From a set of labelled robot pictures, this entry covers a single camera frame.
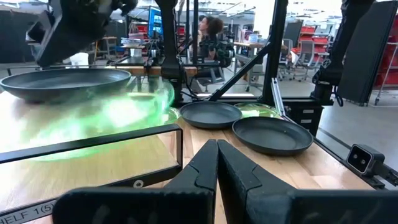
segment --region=black camera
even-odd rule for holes
[[[362,144],[354,144],[347,157],[347,163],[365,176],[375,175],[375,166],[384,163],[384,155]]]

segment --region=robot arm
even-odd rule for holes
[[[44,11],[28,30],[40,43],[36,62],[42,67],[66,59],[90,43],[101,39],[111,13],[122,16],[137,6],[138,0],[51,0],[52,12]]]

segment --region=desk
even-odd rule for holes
[[[248,63],[255,56],[255,49],[264,47],[264,44],[260,44],[260,43],[234,42],[234,45],[236,46],[234,74],[236,74],[236,71],[238,69],[238,61]],[[239,50],[241,50],[242,47],[249,48],[248,56],[238,54]],[[248,71],[248,79],[247,79],[248,85],[246,87],[246,91],[250,90],[250,86],[254,86],[257,88],[262,87],[262,84],[260,84],[260,83],[251,83],[252,76],[260,76],[260,75],[264,75],[264,73],[262,72],[262,64],[255,65],[252,69],[250,69],[250,71]]]
[[[69,116],[71,111],[90,113],[90,110],[83,113],[84,110],[81,108],[79,110],[73,105],[27,105],[6,92],[0,94],[0,105],[1,151],[9,150],[5,146],[12,143],[23,141],[28,144],[41,128],[58,121],[62,116]],[[207,140],[225,139],[265,170],[295,188],[372,189],[316,144],[312,144],[304,153],[294,157],[271,157],[245,147],[234,137],[231,130],[201,130],[190,126],[181,118],[176,123],[183,129],[185,165]],[[174,144],[172,134],[149,136],[140,140],[140,144],[137,144],[136,140],[112,144],[112,150],[108,150],[106,145],[101,146],[104,148],[99,148],[100,152],[81,158],[63,161],[26,160],[0,165],[7,166],[6,169],[0,168],[0,178],[2,183],[6,183],[1,185],[0,210],[57,196],[75,187],[104,184],[110,180],[175,164],[168,151],[169,146]],[[150,187],[161,187],[164,184],[165,182]],[[35,223],[51,223],[51,219],[44,217]],[[215,223],[226,223],[219,189],[216,197]]]

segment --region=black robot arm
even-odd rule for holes
[[[41,44],[36,62],[46,67],[74,55],[105,35],[113,11],[121,9],[125,15],[137,3],[138,0],[49,1],[52,12],[41,13],[28,30],[29,36]]]
[[[327,63],[324,63],[312,78],[312,82],[315,84],[315,91],[312,92],[311,97],[321,102],[330,100],[332,86],[338,86],[341,80],[343,57],[356,25],[360,18],[369,11],[373,2],[374,0],[343,0],[341,4],[343,18],[333,42],[333,47],[329,51]]]

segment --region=shelf label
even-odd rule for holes
[[[0,224],[21,224],[51,215],[56,200],[41,203],[0,217]]]

